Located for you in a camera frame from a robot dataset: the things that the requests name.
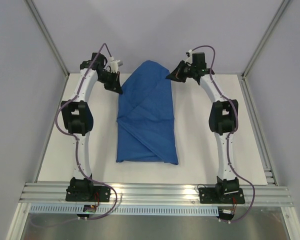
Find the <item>blue surgical drape cloth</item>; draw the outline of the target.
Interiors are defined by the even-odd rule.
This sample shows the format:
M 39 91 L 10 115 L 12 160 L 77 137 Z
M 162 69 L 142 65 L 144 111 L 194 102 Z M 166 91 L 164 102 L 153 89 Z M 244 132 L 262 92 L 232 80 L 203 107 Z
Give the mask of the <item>blue surgical drape cloth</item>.
M 116 162 L 178 165 L 169 70 L 143 62 L 122 85 L 118 97 Z

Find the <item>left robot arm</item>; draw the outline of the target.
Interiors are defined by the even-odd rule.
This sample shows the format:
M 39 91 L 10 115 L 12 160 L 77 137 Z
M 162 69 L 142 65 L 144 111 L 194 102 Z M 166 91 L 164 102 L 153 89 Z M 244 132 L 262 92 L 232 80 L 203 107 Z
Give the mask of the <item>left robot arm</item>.
M 94 119 L 88 101 L 96 82 L 117 94 L 122 94 L 119 68 L 121 60 L 106 58 L 94 52 L 90 60 L 80 64 L 80 78 L 69 100 L 60 104 L 62 120 L 66 134 L 74 137 L 73 177 L 66 190 L 67 202 L 108 202 L 110 189 L 104 185 L 96 186 L 92 181 L 89 160 L 89 138 L 94 126 Z

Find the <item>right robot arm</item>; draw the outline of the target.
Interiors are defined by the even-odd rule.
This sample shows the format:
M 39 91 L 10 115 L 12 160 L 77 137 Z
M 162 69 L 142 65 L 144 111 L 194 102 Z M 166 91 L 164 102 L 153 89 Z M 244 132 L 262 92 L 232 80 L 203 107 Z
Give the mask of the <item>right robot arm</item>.
M 187 60 L 181 60 L 166 79 L 178 83 L 195 80 L 212 103 L 208 125 L 217 142 L 218 174 L 217 183 L 211 190 L 218 201 L 226 203 L 240 190 L 232 165 L 233 136 L 238 128 L 238 102 L 222 91 L 212 68 L 207 67 L 205 53 L 189 50 L 186 55 Z

